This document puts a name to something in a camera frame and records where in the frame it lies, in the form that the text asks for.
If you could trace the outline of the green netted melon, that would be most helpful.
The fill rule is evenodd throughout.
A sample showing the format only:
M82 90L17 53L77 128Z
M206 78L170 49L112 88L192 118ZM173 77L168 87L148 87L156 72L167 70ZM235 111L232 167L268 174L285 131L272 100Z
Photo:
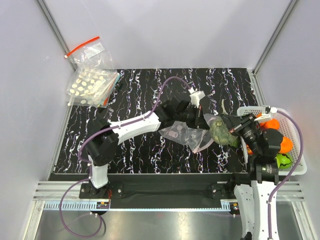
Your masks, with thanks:
M215 143L222 146L238 148L240 138L232 135L220 115L215 115L209 120L209 132Z

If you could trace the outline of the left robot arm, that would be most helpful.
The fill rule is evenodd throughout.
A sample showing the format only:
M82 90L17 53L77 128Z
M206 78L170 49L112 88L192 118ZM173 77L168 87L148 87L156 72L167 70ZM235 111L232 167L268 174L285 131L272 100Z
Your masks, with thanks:
M118 145L179 122L192 130L209 129L202 106L188 100L167 100L145 114L124 121L111 123L103 120L99 131L90 136L84 145L89 160L90 192L97 198L103 198L108 193L108 168Z

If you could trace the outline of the pink zipper clear bag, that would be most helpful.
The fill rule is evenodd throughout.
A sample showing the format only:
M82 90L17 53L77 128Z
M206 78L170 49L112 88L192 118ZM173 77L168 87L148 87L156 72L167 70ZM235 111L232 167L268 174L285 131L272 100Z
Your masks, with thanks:
M185 122L175 121L172 126L158 130L162 137L188 146L193 153L207 149L213 142L207 129L190 128Z

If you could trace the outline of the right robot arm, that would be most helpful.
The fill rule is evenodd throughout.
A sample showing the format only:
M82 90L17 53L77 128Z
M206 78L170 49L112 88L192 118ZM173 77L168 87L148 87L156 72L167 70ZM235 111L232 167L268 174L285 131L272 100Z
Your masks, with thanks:
M243 240L278 240L277 191L281 186L277 154L282 151L284 136L276 129L261 128L273 119L276 108L260 116L221 115L230 134L240 137L251 150L247 176L232 177L228 195L237 199Z

